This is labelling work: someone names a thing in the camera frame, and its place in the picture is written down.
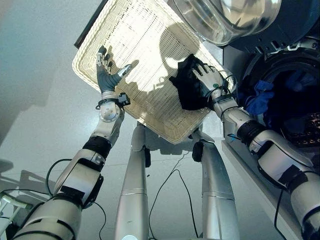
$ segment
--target black garment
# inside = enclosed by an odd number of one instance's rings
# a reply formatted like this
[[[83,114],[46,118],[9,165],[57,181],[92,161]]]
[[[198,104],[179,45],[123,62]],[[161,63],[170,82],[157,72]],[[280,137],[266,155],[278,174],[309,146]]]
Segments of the black garment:
[[[202,96],[201,83],[192,72],[192,68],[198,69],[197,65],[203,66],[204,63],[191,54],[178,63],[177,76],[169,78],[178,90],[180,103],[184,110],[198,110],[208,104],[208,98]]]

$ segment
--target black cable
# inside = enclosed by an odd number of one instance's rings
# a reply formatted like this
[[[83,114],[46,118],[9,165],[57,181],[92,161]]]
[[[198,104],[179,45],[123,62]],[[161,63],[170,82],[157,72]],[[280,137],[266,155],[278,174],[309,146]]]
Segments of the black cable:
[[[240,139],[240,138],[236,137],[236,136],[235,136],[234,134],[232,134],[232,133],[229,133],[227,136],[228,136],[228,137],[230,137],[230,138],[238,139],[238,140],[240,140],[240,141],[241,141],[241,139]]]
[[[279,208],[280,208],[280,202],[282,199],[282,194],[284,193],[284,190],[282,189],[279,195],[279,199],[278,199],[278,203],[276,205],[276,210],[275,210],[275,215],[274,215],[274,228],[277,230],[277,232],[280,234],[280,236],[284,239],[287,240],[286,237],[282,234],[282,232],[277,228],[277,219],[278,219],[278,212],[279,212]]]
[[[106,216],[106,212],[105,212],[104,208],[103,208],[99,203],[97,203],[97,202],[95,202],[95,201],[94,201],[93,203],[98,205],[98,207],[102,210],[103,215],[104,215],[104,223],[103,223],[103,225],[102,225],[102,227],[101,227],[101,229],[100,229],[100,231],[99,231],[99,238],[100,238],[100,240],[102,240],[102,238],[101,238],[101,231],[102,231],[102,229],[103,229],[103,228],[105,227],[105,225],[106,225],[107,216]]]
[[[221,119],[221,122],[222,122],[222,123],[225,123],[224,121],[222,121],[222,118],[223,118],[225,112],[226,112],[227,110],[229,110],[229,109],[234,109],[234,108],[239,108],[239,106],[231,106],[231,107],[228,107],[228,108],[226,108],[225,110],[222,111],[222,113],[221,113],[221,115],[220,115],[220,119]]]
[[[71,161],[71,159],[60,159],[58,161],[56,161],[54,164],[52,164],[52,166],[49,168],[47,174],[46,174],[46,177],[45,177],[45,187],[46,187],[46,190],[48,191],[48,194],[50,195],[50,197],[53,197],[54,195],[52,194],[50,188],[49,188],[49,176],[50,176],[50,173],[52,171],[52,169],[55,167],[55,165],[57,165],[58,163],[60,162],[64,162],[64,161]]]
[[[176,172],[176,171],[179,173],[179,176],[180,176],[180,178],[181,178],[181,180],[182,180],[182,182],[183,182],[183,185],[184,185],[184,187],[185,187],[185,189],[186,189],[186,191],[187,191],[187,193],[188,193],[189,202],[190,202],[190,209],[191,209],[191,215],[192,215],[192,222],[193,222],[193,227],[194,227],[194,232],[195,232],[196,237],[197,237],[197,238],[199,237],[199,236],[198,236],[198,232],[197,232],[197,228],[196,228],[194,210],[193,210],[193,207],[192,207],[192,201],[191,201],[191,197],[190,197],[189,190],[188,190],[188,188],[187,188],[187,185],[186,185],[185,181],[183,180],[183,178],[182,178],[182,176],[181,176],[180,171],[179,171],[178,169],[174,169],[174,170],[169,174],[169,176],[165,179],[165,181],[163,182],[163,184],[161,185],[161,187],[159,188],[159,190],[158,190],[158,192],[157,192],[157,194],[156,194],[156,196],[155,196],[155,199],[154,199],[154,201],[153,201],[153,204],[152,204],[150,213],[149,213],[149,228],[150,228],[150,232],[151,232],[151,235],[152,235],[152,238],[151,238],[151,239],[156,239],[155,236],[154,236],[154,233],[153,233],[153,231],[152,231],[152,229],[151,229],[151,223],[150,223],[150,217],[151,217],[152,210],[154,209],[154,206],[155,206],[155,203],[156,203],[156,200],[157,200],[157,198],[158,198],[158,195],[159,195],[160,190],[161,190],[162,187],[165,185],[165,183],[168,181],[168,179],[171,177],[171,175],[172,175],[174,172]]]
[[[35,193],[38,193],[38,194],[45,194],[45,195],[48,195],[47,192],[42,192],[42,191],[36,191],[36,190],[32,190],[32,189],[25,189],[25,188],[19,188],[19,189],[6,189],[6,190],[3,190],[0,192],[0,194],[4,193],[4,192],[7,192],[7,191],[29,191],[29,192],[35,192]]]
[[[156,203],[158,194],[159,194],[161,188],[163,187],[163,185],[166,183],[166,181],[168,180],[168,178],[171,176],[171,174],[172,174],[173,171],[175,170],[176,166],[179,164],[179,162],[180,162],[182,159],[184,159],[185,155],[187,155],[188,153],[189,153],[189,151],[188,151],[187,153],[183,154],[183,156],[177,161],[177,163],[176,163],[176,164],[174,165],[174,167],[172,168],[169,176],[166,178],[166,180],[165,180],[164,183],[161,185],[161,187],[159,188],[159,190],[158,190],[158,192],[157,192],[157,194],[156,194],[156,197],[155,197],[155,199],[154,199],[154,201],[153,201],[153,205],[152,205],[151,211],[150,211],[150,213],[149,213],[149,228],[150,228],[150,231],[151,231],[151,234],[152,234],[152,238],[151,238],[151,239],[156,239],[155,236],[154,236],[154,233],[152,232],[152,229],[151,229],[150,215],[151,215],[151,212],[152,212],[152,210],[153,210],[153,208],[154,208],[154,205],[155,205],[155,203]]]

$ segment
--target white wicker basket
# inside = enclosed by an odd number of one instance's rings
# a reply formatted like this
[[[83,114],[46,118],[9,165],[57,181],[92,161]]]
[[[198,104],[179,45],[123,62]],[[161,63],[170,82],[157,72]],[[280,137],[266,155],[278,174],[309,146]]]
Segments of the white wicker basket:
[[[116,88],[131,100],[127,113],[173,144],[198,127],[209,109],[183,110],[169,77],[190,54],[223,68],[163,0],[109,0],[104,6],[72,63],[74,72],[97,91],[96,54],[102,45],[112,47],[112,73],[136,65]]]

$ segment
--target floor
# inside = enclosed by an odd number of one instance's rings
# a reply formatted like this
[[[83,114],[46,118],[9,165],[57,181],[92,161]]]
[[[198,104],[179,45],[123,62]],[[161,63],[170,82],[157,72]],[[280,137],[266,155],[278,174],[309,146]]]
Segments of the floor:
[[[0,191],[29,188],[45,191],[44,178],[58,159],[72,158],[88,140],[98,122],[95,110],[100,93],[73,72],[77,52],[73,43],[84,29],[100,0],[23,1],[0,3]],[[107,214],[103,239],[113,237],[119,194],[136,120],[126,114],[120,135],[102,170],[104,183],[97,198]],[[211,113],[203,123],[221,150],[220,121]],[[201,164],[191,156],[192,144],[171,145],[148,133],[151,167],[146,170],[149,206],[158,188],[177,161],[192,198],[198,232],[201,219]],[[242,240],[281,239],[272,222],[250,196],[250,190],[222,154],[229,172]],[[54,184],[65,163],[52,171]],[[15,192],[36,204],[45,195]],[[21,211],[17,221],[22,222]],[[83,211],[78,239],[99,239],[103,215],[97,206]],[[173,175],[159,194],[151,216],[157,238],[195,237],[187,193]]]

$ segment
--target robot forearm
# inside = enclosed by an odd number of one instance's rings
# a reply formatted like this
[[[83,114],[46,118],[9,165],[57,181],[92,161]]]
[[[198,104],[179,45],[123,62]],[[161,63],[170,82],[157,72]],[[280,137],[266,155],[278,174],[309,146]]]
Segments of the robot forearm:
[[[237,106],[231,98],[217,102],[213,109],[227,132],[238,136],[259,157],[258,169],[262,175],[290,193],[303,238],[320,234],[320,177],[312,162],[281,135],[266,129]]]
[[[105,69],[109,66],[106,61],[110,60],[104,57],[105,53],[106,49],[101,47],[97,54],[97,79],[102,93],[96,107],[99,109],[97,127],[58,178],[52,198],[34,209],[13,239],[74,240],[78,236],[82,209],[96,200],[103,183],[100,172],[124,119],[123,106],[130,104],[125,93],[117,95],[114,90],[132,66],[129,64],[110,75],[110,69]]]

